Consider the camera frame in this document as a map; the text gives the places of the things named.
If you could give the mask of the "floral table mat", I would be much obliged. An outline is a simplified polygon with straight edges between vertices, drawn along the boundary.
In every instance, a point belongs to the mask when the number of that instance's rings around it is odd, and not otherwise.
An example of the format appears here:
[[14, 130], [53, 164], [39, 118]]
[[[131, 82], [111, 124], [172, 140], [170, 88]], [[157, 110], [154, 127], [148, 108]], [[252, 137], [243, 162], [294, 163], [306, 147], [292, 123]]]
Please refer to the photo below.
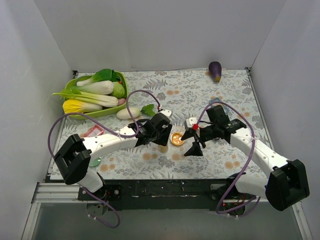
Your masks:
[[[269, 137], [258, 104], [245, 70], [222, 71], [219, 83], [213, 82], [204, 69], [171, 71], [132, 71], [124, 76], [132, 93], [129, 106], [142, 108], [161, 103], [172, 111], [172, 132], [183, 133], [184, 121], [199, 118], [202, 110], [213, 98], [229, 104], [230, 119], [245, 117], [254, 129], [255, 136], [265, 144]], [[154, 143], [119, 150], [101, 157], [92, 169], [104, 179], [224, 179], [242, 168], [248, 174], [263, 177], [264, 173], [247, 156], [224, 140], [206, 144], [203, 156], [184, 156], [193, 140], [183, 145], [159, 146]]]

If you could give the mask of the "green vegetable basket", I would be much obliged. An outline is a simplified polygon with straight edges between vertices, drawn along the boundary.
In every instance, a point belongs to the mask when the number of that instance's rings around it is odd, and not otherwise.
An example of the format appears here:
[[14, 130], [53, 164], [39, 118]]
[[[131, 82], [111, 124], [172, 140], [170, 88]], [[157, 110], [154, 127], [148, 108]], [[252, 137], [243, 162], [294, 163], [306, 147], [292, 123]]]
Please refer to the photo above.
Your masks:
[[92, 118], [123, 110], [128, 94], [128, 84], [123, 73], [108, 68], [79, 76], [69, 81], [62, 90], [62, 97], [67, 102], [81, 102], [81, 112]]

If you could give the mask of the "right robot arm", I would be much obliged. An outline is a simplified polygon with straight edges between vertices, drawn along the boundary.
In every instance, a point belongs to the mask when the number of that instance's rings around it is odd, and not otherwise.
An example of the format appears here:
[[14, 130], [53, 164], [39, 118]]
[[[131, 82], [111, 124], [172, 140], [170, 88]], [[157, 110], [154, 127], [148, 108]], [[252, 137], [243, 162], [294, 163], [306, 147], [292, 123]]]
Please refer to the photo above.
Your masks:
[[248, 194], [266, 199], [276, 210], [283, 211], [310, 195], [306, 168], [300, 160], [289, 160], [277, 154], [257, 140], [241, 120], [230, 120], [221, 105], [207, 109], [206, 113], [209, 117], [206, 127], [200, 127], [195, 117], [185, 121], [182, 139], [193, 138], [194, 141], [184, 155], [202, 156], [206, 142], [222, 139], [248, 156], [266, 176], [254, 177], [241, 170], [227, 178], [222, 198], [237, 199]]

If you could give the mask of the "white radish with leaf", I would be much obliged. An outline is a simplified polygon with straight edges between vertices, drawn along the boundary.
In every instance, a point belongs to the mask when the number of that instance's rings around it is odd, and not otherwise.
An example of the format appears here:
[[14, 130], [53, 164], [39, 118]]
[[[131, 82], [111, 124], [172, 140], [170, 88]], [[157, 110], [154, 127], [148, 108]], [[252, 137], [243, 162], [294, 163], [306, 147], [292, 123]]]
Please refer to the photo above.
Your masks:
[[156, 112], [154, 111], [155, 105], [154, 104], [148, 104], [143, 106], [141, 109], [137, 107], [129, 107], [128, 109], [122, 109], [117, 114], [116, 117], [120, 120], [127, 120], [133, 118], [137, 118], [141, 114], [145, 114], [148, 116], [153, 117]]

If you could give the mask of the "green round pill case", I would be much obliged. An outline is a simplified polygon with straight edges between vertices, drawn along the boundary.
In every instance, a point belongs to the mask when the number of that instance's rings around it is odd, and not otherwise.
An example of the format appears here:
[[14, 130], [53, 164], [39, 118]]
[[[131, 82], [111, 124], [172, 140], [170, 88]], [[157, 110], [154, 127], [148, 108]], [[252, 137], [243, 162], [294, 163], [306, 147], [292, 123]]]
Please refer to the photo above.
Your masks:
[[98, 158], [96, 158], [96, 159], [92, 159], [92, 160], [89, 162], [89, 166], [90, 166], [91, 168], [97, 167], [97, 166], [101, 163], [101, 160], [102, 160], [101, 157], [98, 157]]

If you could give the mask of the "blue rectangular pill box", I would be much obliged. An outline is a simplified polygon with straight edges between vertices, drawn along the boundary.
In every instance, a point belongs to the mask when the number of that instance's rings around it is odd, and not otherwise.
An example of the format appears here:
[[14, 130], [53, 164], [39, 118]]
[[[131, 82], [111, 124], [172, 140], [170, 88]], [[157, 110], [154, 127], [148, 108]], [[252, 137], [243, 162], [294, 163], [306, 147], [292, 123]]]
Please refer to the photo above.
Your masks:
[[221, 105], [223, 107], [223, 110], [224, 110], [225, 114], [228, 115], [229, 112], [230, 112], [230, 108], [227, 107], [224, 104], [219, 103], [219, 102], [222, 102], [222, 100], [219, 97], [215, 97], [215, 98], [211, 99], [209, 101], [210, 107], [213, 108], [213, 107], [215, 107], [217, 105]]

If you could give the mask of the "yellow napa cabbage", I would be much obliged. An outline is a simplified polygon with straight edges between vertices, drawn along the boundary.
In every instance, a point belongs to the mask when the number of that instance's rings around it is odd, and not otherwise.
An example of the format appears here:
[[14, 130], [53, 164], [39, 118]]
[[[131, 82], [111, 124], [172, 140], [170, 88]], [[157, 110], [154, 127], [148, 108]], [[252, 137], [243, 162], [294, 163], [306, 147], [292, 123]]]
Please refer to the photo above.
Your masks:
[[91, 113], [100, 111], [102, 106], [95, 103], [83, 102], [75, 99], [68, 99], [62, 104], [62, 108], [65, 114], [68, 113]]

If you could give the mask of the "purple eggplant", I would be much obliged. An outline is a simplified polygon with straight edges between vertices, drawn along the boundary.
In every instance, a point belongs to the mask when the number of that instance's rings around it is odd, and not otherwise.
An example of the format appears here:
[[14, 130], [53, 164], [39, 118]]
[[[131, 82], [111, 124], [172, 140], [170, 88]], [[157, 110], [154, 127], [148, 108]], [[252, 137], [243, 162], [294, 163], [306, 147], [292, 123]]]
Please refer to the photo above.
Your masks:
[[222, 77], [222, 66], [218, 61], [212, 61], [208, 66], [208, 71], [214, 82], [219, 83]]

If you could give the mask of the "long white celery cabbage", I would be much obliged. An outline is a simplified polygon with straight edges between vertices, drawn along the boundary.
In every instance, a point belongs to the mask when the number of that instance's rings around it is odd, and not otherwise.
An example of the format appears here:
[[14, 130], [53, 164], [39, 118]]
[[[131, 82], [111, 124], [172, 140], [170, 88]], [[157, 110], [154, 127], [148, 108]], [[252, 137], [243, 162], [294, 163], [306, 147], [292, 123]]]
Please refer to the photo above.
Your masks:
[[118, 106], [118, 98], [108, 95], [99, 95], [93, 93], [72, 93], [68, 91], [53, 93], [52, 95], [61, 96], [66, 99], [78, 100], [86, 103], [97, 104], [105, 108]]

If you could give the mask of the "pink rectangular pill box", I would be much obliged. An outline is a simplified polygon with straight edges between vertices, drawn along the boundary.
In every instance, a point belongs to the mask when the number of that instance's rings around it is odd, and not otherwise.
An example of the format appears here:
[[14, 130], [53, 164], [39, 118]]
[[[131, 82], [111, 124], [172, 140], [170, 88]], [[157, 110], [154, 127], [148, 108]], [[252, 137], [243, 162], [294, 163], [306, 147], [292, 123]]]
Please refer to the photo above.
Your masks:
[[87, 137], [97, 137], [104, 133], [104, 129], [100, 127], [99, 125], [94, 125], [90, 129], [88, 129], [85, 133], [82, 133], [80, 135], [81, 138], [87, 138]]

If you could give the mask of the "orange round pill case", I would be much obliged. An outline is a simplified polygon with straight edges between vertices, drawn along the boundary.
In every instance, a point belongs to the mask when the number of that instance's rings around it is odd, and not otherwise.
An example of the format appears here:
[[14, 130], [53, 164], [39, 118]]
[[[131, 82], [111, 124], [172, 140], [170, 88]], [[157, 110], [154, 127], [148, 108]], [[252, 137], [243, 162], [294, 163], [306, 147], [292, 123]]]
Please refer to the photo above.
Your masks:
[[170, 136], [170, 141], [174, 146], [181, 146], [185, 142], [182, 137], [183, 135], [180, 132], [174, 132]]

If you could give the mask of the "green round cabbage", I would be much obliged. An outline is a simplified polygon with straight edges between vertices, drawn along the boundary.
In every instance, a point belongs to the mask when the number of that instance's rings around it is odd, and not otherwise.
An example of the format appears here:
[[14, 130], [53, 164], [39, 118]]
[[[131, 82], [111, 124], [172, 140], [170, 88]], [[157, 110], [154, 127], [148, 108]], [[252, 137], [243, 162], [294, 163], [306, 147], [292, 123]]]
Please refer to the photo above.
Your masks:
[[113, 91], [110, 94], [112, 97], [116, 97], [117, 99], [123, 98], [125, 95], [125, 89], [123, 85], [119, 82], [113, 82]]

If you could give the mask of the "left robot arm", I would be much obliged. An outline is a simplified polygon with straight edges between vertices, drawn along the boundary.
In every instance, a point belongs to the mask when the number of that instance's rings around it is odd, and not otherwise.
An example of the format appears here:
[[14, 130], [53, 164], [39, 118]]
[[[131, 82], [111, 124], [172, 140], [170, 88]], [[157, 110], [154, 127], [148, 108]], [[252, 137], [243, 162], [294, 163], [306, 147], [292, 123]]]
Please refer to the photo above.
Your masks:
[[173, 126], [171, 115], [170, 110], [163, 109], [151, 119], [141, 120], [136, 136], [134, 134], [137, 127], [133, 123], [118, 130], [116, 134], [84, 138], [78, 134], [69, 136], [54, 156], [64, 183], [78, 184], [85, 187], [95, 200], [103, 199], [107, 193], [105, 183], [102, 176], [89, 168], [90, 160], [149, 143], [166, 146]]

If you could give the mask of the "white bok choy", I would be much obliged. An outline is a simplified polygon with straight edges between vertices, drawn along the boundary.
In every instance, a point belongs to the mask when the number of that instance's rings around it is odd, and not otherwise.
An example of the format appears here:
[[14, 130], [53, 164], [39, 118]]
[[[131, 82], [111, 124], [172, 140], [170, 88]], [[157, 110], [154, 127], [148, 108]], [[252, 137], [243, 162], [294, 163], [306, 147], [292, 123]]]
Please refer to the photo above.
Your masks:
[[117, 74], [114, 70], [105, 68], [86, 80], [78, 80], [76, 85], [69, 88], [74, 93], [91, 93], [97, 95], [109, 95], [114, 90], [114, 82]]

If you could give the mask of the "pink sweet potato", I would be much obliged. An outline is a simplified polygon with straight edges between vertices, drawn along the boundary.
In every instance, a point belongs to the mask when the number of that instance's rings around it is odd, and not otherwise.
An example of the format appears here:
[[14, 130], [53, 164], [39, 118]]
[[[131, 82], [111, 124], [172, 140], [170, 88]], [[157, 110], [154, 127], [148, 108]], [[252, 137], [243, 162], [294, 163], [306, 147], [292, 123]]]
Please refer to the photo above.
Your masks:
[[125, 102], [126, 102], [125, 98], [120, 98], [120, 99], [117, 100], [117, 103], [118, 103], [119, 106], [124, 104]]

